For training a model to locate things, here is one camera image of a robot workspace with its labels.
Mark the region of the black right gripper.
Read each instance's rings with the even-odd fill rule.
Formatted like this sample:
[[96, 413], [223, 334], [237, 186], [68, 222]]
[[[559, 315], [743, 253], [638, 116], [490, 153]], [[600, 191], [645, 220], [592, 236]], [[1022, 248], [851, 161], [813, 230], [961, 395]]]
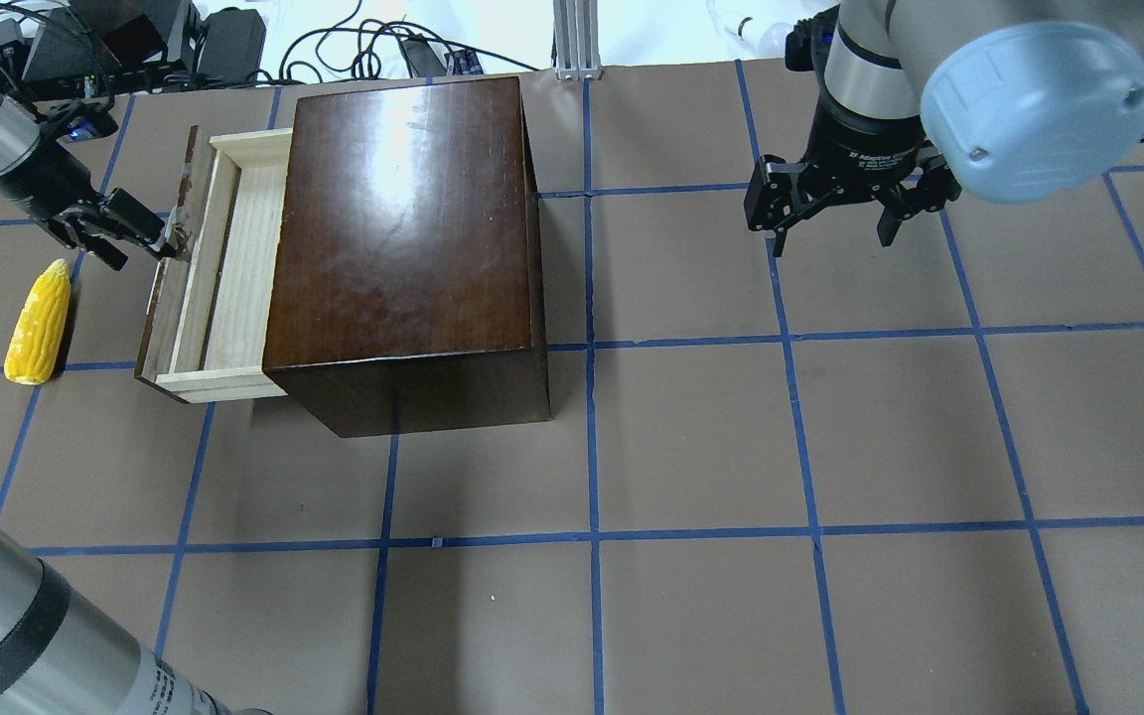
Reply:
[[891, 247], [905, 221], [961, 194], [920, 118], [875, 119], [820, 104], [799, 160], [758, 157], [742, 208], [749, 230], [774, 235], [772, 257], [781, 259], [791, 230], [823, 210], [880, 204], [877, 241]]

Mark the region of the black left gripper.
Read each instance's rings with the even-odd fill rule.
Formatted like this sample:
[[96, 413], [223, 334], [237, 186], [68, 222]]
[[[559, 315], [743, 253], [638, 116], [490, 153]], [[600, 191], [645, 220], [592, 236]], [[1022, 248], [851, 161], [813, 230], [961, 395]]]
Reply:
[[135, 243], [154, 259], [176, 259], [176, 236], [126, 191], [100, 192], [86, 164], [67, 149], [35, 149], [11, 169], [11, 201], [54, 239], [92, 254], [114, 271], [127, 254], [108, 238]]

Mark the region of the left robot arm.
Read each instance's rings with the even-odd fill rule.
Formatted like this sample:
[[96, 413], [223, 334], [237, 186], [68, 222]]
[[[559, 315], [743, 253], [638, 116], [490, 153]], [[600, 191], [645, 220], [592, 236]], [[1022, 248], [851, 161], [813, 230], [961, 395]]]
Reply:
[[113, 270], [127, 261], [116, 240], [159, 261], [177, 257], [181, 244], [164, 219], [122, 189], [97, 191], [89, 168], [61, 145], [81, 109], [77, 101], [40, 119], [0, 90], [0, 194], [64, 247]]

